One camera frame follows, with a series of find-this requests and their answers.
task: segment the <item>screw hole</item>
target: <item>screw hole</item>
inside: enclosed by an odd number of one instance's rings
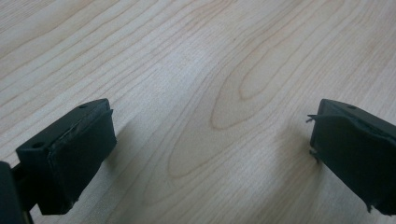
[[[44,143],[43,142],[38,142],[38,143],[34,143],[32,145],[32,148],[38,148],[38,147],[42,147],[42,146],[44,146]]]

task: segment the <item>light wood surface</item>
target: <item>light wood surface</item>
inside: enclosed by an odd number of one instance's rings
[[[396,2],[0,2],[0,159],[108,98],[118,145],[35,223],[394,223],[308,155],[322,98],[396,124]]]

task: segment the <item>wooden table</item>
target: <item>wooden table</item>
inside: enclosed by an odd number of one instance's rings
[[[309,156],[322,98],[396,123],[396,2],[0,2],[0,158],[108,98],[118,144],[35,223],[394,223]]]

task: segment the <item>black object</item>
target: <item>black object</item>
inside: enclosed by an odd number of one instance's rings
[[[0,223],[32,223],[67,213],[117,143],[107,99],[80,105],[17,148],[12,169],[0,162]]]
[[[396,127],[354,105],[323,99],[311,154],[323,161],[367,205],[396,214]]]

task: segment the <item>wood grain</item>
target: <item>wood grain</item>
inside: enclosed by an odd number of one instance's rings
[[[108,98],[119,143],[35,223],[394,223],[308,155],[322,98],[396,123],[392,0],[2,1],[0,158]]]

